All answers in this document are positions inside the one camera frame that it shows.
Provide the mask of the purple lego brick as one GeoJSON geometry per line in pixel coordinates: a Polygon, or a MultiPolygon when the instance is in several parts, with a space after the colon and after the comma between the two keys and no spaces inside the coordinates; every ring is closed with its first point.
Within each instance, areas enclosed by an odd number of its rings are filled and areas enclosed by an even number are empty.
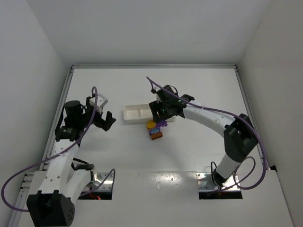
{"type": "Polygon", "coordinates": [[[161,127],[167,127],[168,123],[166,121],[160,121],[159,123],[156,123],[156,128],[161,128],[161,127]]]}

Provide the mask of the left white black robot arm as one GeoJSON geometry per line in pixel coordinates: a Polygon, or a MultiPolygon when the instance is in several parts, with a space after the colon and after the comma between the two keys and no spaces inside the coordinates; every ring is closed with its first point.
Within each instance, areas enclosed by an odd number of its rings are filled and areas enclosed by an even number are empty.
{"type": "Polygon", "coordinates": [[[102,119],[107,99],[101,95],[87,97],[86,104],[73,100],[64,104],[55,130],[53,159],[49,161],[45,177],[27,198],[27,208],[36,227],[69,227],[74,220],[75,204],[79,197],[101,197],[101,188],[112,189],[115,170],[106,175],[95,171],[94,165],[79,162],[74,165],[84,132],[95,125],[107,131],[116,121],[111,112],[102,119]]]}

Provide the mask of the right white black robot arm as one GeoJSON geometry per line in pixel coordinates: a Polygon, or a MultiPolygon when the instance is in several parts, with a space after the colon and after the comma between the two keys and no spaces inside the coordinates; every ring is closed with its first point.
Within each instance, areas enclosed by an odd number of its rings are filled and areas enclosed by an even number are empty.
{"type": "Polygon", "coordinates": [[[180,116],[204,125],[223,138],[225,154],[212,171],[213,184],[222,187],[257,145],[253,133],[239,119],[207,110],[192,96],[178,96],[170,85],[166,85],[164,89],[154,86],[151,92],[156,95],[156,100],[150,102],[149,107],[157,126],[162,126],[173,116],[180,116]]]}

